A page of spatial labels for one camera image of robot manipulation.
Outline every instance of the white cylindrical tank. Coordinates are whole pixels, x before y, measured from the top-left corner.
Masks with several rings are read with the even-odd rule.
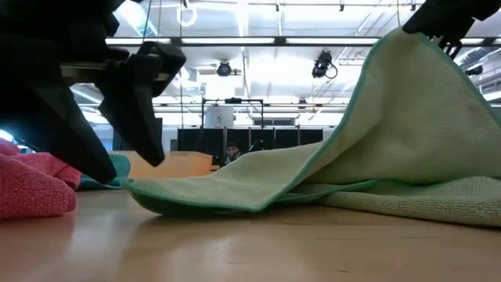
[[[233,128],[233,107],[209,107],[205,114],[205,128],[224,127]]]

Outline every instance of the pink towel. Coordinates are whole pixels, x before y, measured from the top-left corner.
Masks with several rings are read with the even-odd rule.
[[[20,154],[0,139],[0,219],[63,215],[76,208],[81,173],[47,153]]]

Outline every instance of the green microfiber towel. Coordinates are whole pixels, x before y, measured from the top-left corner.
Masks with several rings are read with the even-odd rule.
[[[343,120],[321,143],[243,155],[204,177],[123,183],[163,215],[315,202],[501,226],[501,129],[468,77],[422,34],[370,51]]]
[[[110,160],[115,170],[117,177],[106,184],[98,183],[89,176],[83,175],[80,179],[79,190],[115,190],[121,189],[120,181],[127,182],[127,176],[131,172],[131,162],[129,159],[120,154],[110,154]]]

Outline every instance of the black partition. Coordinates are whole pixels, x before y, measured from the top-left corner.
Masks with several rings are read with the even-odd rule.
[[[322,129],[251,129],[238,128],[226,130],[226,142],[235,143],[242,153],[246,153],[250,145],[262,140],[265,150],[291,148],[298,145],[317,143],[323,139]],[[198,151],[210,154],[214,158],[224,158],[224,129],[184,128],[178,129],[178,150]]]
[[[205,128],[178,129],[178,150],[196,151],[213,157],[223,155],[223,130]]]
[[[262,146],[265,150],[275,149],[272,129],[252,129],[250,140],[252,144],[255,144],[258,140],[262,140]]]
[[[322,129],[301,129],[301,145],[317,143],[322,140]]]
[[[298,146],[297,129],[276,129],[276,149]]]
[[[160,131],[160,143],[162,143],[162,134],[163,134],[163,125],[164,121],[161,117],[155,118],[155,127]],[[125,139],[123,139],[120,134],[113,130],[113,150],[134,150],[134,148],[129,144]]]
[[[227,129],[226,132],[226,142],[228,144],[235,143],[240,152],[247,152],[249,150],[248,129]]]

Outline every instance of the wooden table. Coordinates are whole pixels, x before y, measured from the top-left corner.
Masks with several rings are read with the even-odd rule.
[[[501,281],[501,233],[334,208],[163,219],[123,191],[0,223],[0,281]]]

